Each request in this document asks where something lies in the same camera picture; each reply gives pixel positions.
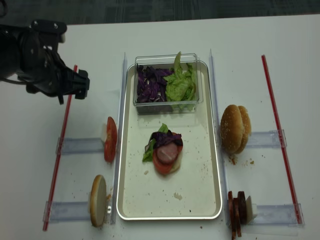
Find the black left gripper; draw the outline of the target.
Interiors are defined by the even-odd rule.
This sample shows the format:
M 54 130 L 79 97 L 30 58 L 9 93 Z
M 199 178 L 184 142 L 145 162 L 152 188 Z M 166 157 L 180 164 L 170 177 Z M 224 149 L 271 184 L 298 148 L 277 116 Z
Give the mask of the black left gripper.
M 88 72 L 78 73 L 67 67 L 57 50 L 44 47 L 28 47 L 24 50 L 24 81 L 29 94 L 43 93 L 64 103 L 63 96 L 74 95 L 84 100 L 90 88 Z

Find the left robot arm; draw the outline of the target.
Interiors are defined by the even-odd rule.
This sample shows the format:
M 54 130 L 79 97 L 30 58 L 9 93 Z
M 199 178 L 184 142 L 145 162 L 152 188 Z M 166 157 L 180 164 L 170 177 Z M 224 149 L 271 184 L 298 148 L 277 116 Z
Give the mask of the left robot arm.
M 58 53 L 65 42 L 67 25 L 63 22 L 34 20 L 29 27 L 0 26 L 0 80 L 24 85 L 30 94 L 42 93 L 76 99 L 87 97 L 90 79 L 85 70 L 72 70 Z

